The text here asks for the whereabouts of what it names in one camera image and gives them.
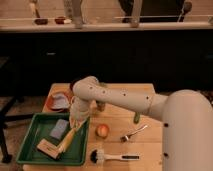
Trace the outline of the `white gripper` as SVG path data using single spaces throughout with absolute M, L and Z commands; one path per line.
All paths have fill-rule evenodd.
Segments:
M 90 105 L 90 101 L 82 100 L 77 96 L 72 97 L 69 118 L 70 128 L 75 128 L 77 121 L 79 121 L 77 126 L 77 130 L 79 130 L 90 119 Z

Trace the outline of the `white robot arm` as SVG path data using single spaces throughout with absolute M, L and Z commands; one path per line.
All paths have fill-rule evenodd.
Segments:
M 72 91 L 74 118 L 96 100 L 162 122 L 162 171 L 213 171 L 213 106 L 201 93 L 179 90 L 166 96 L 111 89 L 94 76 L 75 82 Z

